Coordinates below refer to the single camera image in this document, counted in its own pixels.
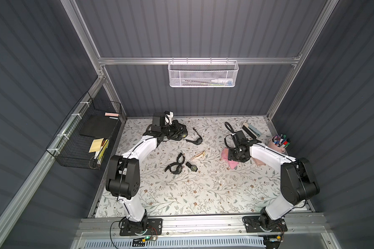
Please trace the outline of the pink cloth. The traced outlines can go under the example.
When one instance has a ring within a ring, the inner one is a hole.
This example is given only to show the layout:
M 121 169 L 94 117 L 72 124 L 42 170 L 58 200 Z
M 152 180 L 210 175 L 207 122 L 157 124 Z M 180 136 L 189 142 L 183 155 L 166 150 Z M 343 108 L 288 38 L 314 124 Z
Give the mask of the pink cloth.
M 224 148 L 221 152 L 221 158 L 222 158 L 222 160 L 224 160 L 225 162 L 228 163 L 228 165 L 231 169 L 236 169 L 239 162 L 230 160 L 229 159 L 229 154 L 230 154 L 230 150 L 228 148 Z

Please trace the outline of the black strap wristwatch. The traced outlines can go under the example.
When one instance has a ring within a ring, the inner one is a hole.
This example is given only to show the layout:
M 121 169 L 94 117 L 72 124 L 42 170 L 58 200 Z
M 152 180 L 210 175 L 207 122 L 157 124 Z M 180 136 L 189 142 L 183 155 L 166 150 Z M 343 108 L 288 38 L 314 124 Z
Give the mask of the black strap wristwatch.
M 193 131 L 196 133 L 197 138 L 196 138 L 195 140 L 186 139 L 186 142 L 188 142 L 188 143 L 192 143 L 192 144 L 194 144 L 194 145 L 201 145 L 202 142 L 203 142 L 203 138 L 202 138 L 202 136 L 198 133 L 198 131 L 197 131 L 196 128 L 193 128 Z

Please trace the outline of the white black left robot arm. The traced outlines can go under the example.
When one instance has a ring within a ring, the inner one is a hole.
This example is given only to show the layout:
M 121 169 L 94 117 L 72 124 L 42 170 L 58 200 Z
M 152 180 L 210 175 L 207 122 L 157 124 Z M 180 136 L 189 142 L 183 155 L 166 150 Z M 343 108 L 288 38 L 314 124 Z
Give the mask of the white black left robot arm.
M 148 215 L 138 196 L 140 163 L 163 141 L 180 141 L 187 135 L 186 125 L 173 119 L 173 112 L 155 113 L 152 124 L 138 143 L 122 155 L 111 157 L 106 190 L 122 204 L 125 211 L 124 227 L 128 231 L 141 234 L 148 226 Z

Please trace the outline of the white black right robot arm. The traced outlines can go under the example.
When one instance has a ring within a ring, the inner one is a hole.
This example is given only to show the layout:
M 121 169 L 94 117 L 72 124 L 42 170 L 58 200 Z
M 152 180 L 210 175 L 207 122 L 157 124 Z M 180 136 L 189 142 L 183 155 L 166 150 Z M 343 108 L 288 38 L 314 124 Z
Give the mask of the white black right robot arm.
M 262 208 L 256 225 L 263 231 L 270 232 L 277 227 L 282 229 L 284 216 L 302 201 L 307 201 L 320 193 L 320 186 L 313 172 L 311 163 L 305 158 L 287 156 L 265 146 L 258 141 L 253 133 L 251 140 L 244 132 L 229 129 L 234 146 L 229 146 L 228 159 L 235 162 L 247 162 L 250 158 L 257 159 L 273 168 L 280 174 L 281 193 L 266 207 Z

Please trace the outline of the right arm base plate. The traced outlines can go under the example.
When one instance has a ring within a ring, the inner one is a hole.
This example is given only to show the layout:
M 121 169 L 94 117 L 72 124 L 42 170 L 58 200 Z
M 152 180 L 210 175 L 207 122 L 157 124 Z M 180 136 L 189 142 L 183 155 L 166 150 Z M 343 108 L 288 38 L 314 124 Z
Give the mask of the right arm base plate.
M 245 225 L 246 232 L 280 232 L 288 231 L 284 219 L 272 220 L 266 215 L 244 216 L 242 222 Z

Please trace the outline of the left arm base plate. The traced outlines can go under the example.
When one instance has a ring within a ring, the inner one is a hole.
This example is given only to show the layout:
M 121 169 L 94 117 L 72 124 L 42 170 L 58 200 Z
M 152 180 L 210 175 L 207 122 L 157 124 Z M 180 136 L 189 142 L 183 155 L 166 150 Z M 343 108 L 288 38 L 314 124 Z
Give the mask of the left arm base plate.
M 125 219 L 121 221 L 119 228 L 120 236 L 158 236 L 162 234 L 163 219 L 144 218 L 141 222 Z

